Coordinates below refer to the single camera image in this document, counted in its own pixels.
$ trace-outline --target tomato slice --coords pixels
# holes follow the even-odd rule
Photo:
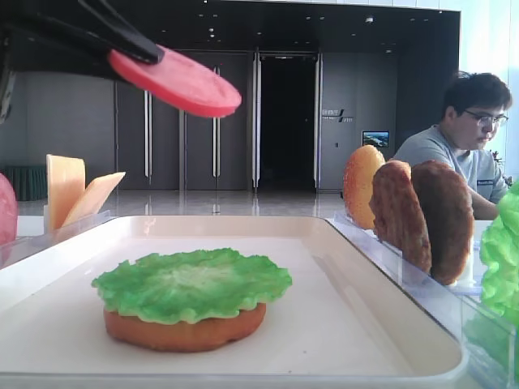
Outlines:
[[[0,173],[0,246],[16,239],[18,203],[9,180]]]
[[[242,96],[227,80],[180,53],[161,49],[165,55],[156,65],[134,61],[115,50],[108,62],[127,81],[196,116],[222,118],[240,106]]]

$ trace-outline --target black hair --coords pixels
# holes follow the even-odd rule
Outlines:
[[[491,73],[458,72],[444,94],[442,118],[448,107],[458,116],[470,107],[503,108],[512,105],[512,94],[507,85]]]

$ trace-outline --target floor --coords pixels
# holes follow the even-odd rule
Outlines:
[[[21,216],[41,216],[47,200],[20,202]],[[103,211],[112,216],[133,215],[278,215],[333,217],[344,203],[338,193],[274,191],[150,191],[113,192]]]

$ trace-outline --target bottom bun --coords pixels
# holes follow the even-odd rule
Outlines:
[[[235,318],[206,318],[195,324],[147,323],[136,316],[104,311],[106,330],[117,340],[157,351],[194,353],[220,348],[252,334],[263,322],[267,306],[242,310]]]

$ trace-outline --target yellow cheese slice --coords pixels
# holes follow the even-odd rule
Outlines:
[[[84,217],[97,214],[125,174],[126,172],[108,174],[90,182],[86,191],[68,213],[62,226],[64,227]]]
[[[47,154],[49,231],[62,227],[66,216],[84,192],[84,161]]]

